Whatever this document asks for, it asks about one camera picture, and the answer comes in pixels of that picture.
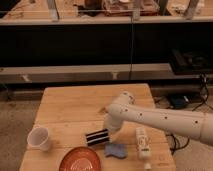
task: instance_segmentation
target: blue sponge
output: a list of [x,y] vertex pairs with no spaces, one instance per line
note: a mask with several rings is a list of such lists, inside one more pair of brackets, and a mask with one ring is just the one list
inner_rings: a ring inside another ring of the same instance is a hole
[[106,143],[105,156],[114,156],[119,159],[126,158],[126,146],[124,144]]

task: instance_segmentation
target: white cup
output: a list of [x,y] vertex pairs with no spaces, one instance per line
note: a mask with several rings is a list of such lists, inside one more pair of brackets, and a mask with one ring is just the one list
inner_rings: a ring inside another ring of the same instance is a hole
[[27,137],[29,146],[42,151],[48,151],[51,147],[51,140],[47,128],[34,128]]

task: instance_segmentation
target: wooden table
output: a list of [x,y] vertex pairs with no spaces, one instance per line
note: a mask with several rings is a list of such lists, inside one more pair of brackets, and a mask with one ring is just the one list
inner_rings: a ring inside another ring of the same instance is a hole
[[[101,109],[124,90],[135,95],[135,104],[155,107],[146,84],[47,88],[34,127],[44,126],[49,129],[53,148],[49,152],[41,152],[27,147],[20,170],[57,171],[67,152],[74,147],[86,146],[86,133],[103,128],[104,113]],[[141,125],[125,122],[117,135],[116,142],[127,145],[126,159],[106,158],[103,145],[96,149],[103,171],[143,170],[143,161],[137,157],[135,144],[135,128],[138,126]],[[150,138],[150,163],[153,170],[175,170],[164,132],[145,128]]]

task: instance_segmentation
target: paper cup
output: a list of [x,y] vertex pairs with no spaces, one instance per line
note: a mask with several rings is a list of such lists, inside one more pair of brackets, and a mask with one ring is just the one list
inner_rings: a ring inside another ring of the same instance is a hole
[[51,147],[51,140],[47,128],[34,128],[27,137],[29,146],[42,151],[48,151]]

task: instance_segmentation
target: electronic device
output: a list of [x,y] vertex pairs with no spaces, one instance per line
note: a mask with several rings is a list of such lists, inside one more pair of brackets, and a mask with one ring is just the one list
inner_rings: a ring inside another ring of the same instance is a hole
[[200,75],[213,73],[213,61],[211,51],[202,50],[179,50],[173,49],[170,55],[170,65],[177,75]]
[[133,105],[134,97],[123,92],[107,108],[104,127],[119,131],[123,121],[137,122],[213,146],[213,115],[170,109],[143,108]]
[[0,1],[0,18],[4,17],[20,0],[1,0]]

